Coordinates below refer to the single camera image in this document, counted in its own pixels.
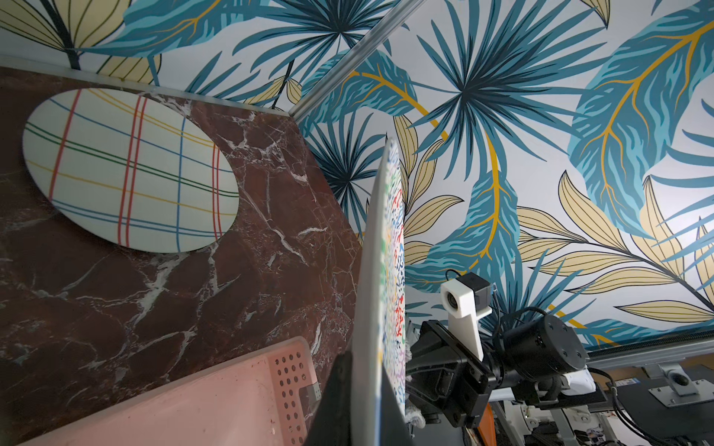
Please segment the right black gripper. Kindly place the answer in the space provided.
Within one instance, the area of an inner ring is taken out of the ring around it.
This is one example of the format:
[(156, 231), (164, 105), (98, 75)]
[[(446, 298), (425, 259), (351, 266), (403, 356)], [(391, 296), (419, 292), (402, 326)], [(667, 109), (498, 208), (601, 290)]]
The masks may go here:
[(408, 400), (428, 424), (443, 417), (452, 427), (481, 423), (496, 376), (439, 321), (422, 323), (406, 364)]

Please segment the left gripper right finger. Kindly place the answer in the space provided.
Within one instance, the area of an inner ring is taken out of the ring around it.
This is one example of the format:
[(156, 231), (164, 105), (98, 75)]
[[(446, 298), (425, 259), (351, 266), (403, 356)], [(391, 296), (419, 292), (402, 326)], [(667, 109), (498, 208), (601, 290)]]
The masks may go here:
[(380, 445), (412, 446), (411, 435), (391, 384), (381, 386)]

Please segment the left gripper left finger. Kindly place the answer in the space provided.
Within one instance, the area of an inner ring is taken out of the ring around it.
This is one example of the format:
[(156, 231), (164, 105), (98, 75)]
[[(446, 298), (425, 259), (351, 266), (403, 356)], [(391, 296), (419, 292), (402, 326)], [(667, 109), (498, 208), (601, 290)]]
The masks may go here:
[(351, 372), (353, 354), (346, 351), (335, 359), (323, 398), (314, 415), (304, 445), (351, 445)]

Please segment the colourful squiggle pattern plate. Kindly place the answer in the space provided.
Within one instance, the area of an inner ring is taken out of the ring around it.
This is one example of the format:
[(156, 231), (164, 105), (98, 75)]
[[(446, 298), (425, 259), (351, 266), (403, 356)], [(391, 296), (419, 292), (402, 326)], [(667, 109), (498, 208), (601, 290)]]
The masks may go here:
[(395, 139), (385, 143), (367, 216), (351, 342), (353, 445), (380, 445), (383, 384), (405, 416), (405, 203)]

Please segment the plaid striped white plate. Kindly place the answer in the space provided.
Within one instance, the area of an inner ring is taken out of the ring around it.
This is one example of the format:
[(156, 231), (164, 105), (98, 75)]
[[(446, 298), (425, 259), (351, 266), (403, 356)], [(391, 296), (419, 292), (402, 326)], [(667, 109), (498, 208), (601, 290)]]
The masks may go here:
[(198, 250), (237, 219), (237, 180), (219, 145), (152, 98), (98, 87), (59, 93), (31, 113), (22, 151), (57, 210), (126, 248)]

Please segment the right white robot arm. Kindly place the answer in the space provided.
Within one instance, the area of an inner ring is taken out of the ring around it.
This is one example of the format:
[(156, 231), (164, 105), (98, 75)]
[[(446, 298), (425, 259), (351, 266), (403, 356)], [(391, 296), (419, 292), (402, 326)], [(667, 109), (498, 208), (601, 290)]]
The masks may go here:
[(495, 401), (551, 410), (606, 400), (574, 329), (550, 314), (498, 334), (483, 355), (426, 321), (411, 351), (405, 389), (429, 424), (477, 427)]

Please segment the pink perforated plastic basket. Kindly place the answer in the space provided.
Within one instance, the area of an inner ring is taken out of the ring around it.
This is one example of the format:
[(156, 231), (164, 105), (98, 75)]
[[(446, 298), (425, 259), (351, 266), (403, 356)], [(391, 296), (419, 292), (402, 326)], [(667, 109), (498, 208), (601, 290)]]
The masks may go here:
[(320, 398), (296, 336), (51, 431), (33, 445), (303, 445)]

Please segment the right aluminium corner post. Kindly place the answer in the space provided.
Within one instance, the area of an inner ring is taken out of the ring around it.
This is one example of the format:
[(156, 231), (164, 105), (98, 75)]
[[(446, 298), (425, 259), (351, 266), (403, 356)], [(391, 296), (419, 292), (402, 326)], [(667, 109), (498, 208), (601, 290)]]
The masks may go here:
[(304, 121), (424, 3), (424, 0), (398, 1), (353, 48), (348, 49), (340, 59), (325, 70), (322, 77), (315, 80), (309, 91), (303, 91), (302, 99), (289, 111), (289, 115), (297, 123)]

